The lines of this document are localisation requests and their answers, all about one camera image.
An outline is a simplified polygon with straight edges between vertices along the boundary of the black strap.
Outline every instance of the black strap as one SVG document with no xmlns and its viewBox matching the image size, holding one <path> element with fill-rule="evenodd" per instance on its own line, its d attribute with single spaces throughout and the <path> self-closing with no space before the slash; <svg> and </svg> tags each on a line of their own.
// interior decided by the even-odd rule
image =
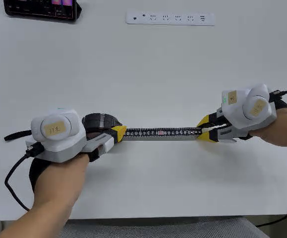
<svg viewBox="0 0 287 238">
<path fill-rule="evenodd" d="M 274 105 L 276 106 L 276 110 L 281 108 L 287 108 L 287 103 L 285 103 L 283 100 L 276 100 L 274 102 Z"/>
<path fill-rule="evenodd" d="M 28 136 L 28 135 L 32 135 L 31 130 L 24 130 L 24 131 L 19 131 L 10 135 L 7 135 L 4 140 L 5 141 L 10 141 L 10 140 L 15 140 L 15 139 L 19 139 L 21 137 L 24 136 Z"/>
<path fill-rule="evenodd" d="M 86 153 L 89 157 L 89 162 L 94 162 L 99 158 L 99 151 L 98 149 L 94 150 L 93 152 Z M 38 180 L 39 176 L 43 173 L 43 171 L 51 164 L 51 161 L 42 160 L 38 158 L 34 158 L 29 172 L 29 179 L 31 182 L 32 190 L 35 190 L 35 184 Z"/>
</svg>

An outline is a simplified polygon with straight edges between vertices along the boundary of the forearm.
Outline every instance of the forearm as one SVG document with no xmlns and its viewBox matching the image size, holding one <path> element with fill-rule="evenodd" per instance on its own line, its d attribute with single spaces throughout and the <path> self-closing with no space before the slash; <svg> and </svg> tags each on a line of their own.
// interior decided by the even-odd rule
<svg viewBox="0 0 287 238">
<path fill-rule="evenodd" d="M 54 238 L 71 213 L 71 206 L 47 202 L 33 208 L 0 234 L 0 238 Z"/>
</svg>

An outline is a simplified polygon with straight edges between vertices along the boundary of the black tape measure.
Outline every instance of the black tape measure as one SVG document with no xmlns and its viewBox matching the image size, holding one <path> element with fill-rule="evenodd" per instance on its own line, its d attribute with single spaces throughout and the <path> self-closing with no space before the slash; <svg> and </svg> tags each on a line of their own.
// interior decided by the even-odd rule
<svg viewBox="0 0 287 238">
<path fill-rule="evenodd" d="M 202 134 L 202 129 L 197 127 L 179 128 L 129 128 L 126 130 L 124 140 L 140 139 L 193 139 Z"/>
</svg>

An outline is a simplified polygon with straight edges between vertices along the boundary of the power socket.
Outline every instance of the power socket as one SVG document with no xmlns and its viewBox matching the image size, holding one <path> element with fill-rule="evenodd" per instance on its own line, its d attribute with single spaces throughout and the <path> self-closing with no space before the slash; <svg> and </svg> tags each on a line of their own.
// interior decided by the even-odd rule
<svg viewBox="0 0 287 238">
<path fill-rule="evenodd" d="M 214 26 L 213 13 L 169 13 L 169 12 L 143 12 L 128 11 L 126 14 L 128 24 L 152 24 L 152 25 L 191 25 Z"/>
</svg>

